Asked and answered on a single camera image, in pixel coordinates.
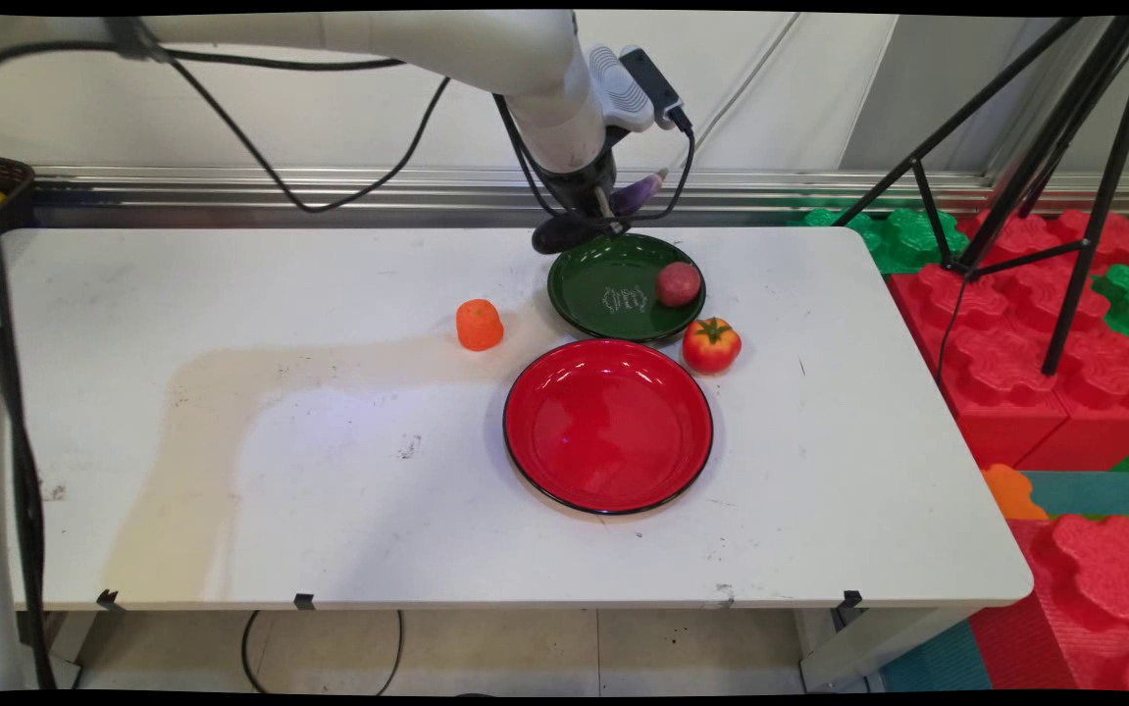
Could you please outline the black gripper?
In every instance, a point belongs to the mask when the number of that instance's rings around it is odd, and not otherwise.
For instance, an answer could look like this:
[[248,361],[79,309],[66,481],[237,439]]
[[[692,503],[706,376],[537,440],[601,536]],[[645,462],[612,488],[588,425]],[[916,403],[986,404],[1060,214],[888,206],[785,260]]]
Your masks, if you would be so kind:
[[612,148],[601,148],[598,157],[574,173],[555,174],[539,166],[533,158],[530,166],[536,169],[546,191],[563,206],[569,213],[583,218],[595,218],[596,227],[613,236],[621,236],[631,227],[630,213],[613,213],[610,197],[618,176]]

